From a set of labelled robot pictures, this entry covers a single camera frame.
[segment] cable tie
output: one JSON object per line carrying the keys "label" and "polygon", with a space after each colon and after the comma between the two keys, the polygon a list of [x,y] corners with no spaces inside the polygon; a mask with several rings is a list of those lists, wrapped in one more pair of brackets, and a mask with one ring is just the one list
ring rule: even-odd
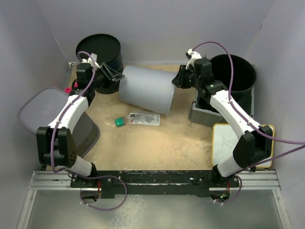
{"label": "cable tie", "polygon": [[59,123],[59,124],[61,123],[61,121],[59,120],[59,118],[56,118],[55,121],[56,121],[56,123]]}

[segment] gray plastic tub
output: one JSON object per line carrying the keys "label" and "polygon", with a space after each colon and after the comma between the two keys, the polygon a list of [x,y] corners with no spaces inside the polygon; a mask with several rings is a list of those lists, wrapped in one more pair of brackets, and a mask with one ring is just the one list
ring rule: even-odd
{"label": "gray plastic tub", "polygon": [[[18,113],[20,122],[33,133],[40,126],[48,126],[60,113],[68,101],[68,94],[46,88],[34,95]],[[77,155],[84,157],[100,137],[98,126],[84,112],[72,133]]]}

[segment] gray bin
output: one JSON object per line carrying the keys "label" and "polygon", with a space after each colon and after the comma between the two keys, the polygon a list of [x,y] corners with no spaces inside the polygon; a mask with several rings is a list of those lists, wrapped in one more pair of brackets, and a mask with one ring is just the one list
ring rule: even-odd
{"label": "gray bin", "polygon": [[[33,96],[20,110],[20,122],[33,133],[47,127],[68,101],[68,94],[56,88],[46,88]],[[72,133],[77,155],[84,157],[100,137],[98,126],[84,112]]]}
{"label": "gray bin", "polygon": [[199,123],[210,127],[213,127],[213,125],[216,123],[227,123],[220,113],[207,109],[201,109],[198,101],[199,95],[195,97],[189,114],[189,119],[193,123]]}

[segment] pink object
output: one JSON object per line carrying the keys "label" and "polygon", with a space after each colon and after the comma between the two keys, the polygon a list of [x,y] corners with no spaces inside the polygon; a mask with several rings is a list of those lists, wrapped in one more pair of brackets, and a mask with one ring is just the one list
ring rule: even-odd
{"label": "pink object", "polygon": [[67,87],[66,89],[65,89],[65,93],[70,93],[72,91],[72,87]]}
{"label": "pink object", "polygon": [[66,89],[65,89],[65,93],[70,93],[72,91],[72,87],[67,87]]}

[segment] gray box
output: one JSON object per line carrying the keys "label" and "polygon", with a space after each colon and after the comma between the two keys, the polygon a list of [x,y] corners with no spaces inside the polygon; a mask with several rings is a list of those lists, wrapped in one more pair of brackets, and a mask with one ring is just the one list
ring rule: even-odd
{"label": "gray box", "polygon": [[[254,117],[254,87],[251,90],[251,114]],[[227,123],[222,115],[218,112],[202,109],[199,106],[199,95],[197,94],[192,103],[189,120],[193,123],[198,123],[206,126],[213,127],[216,123]]]}

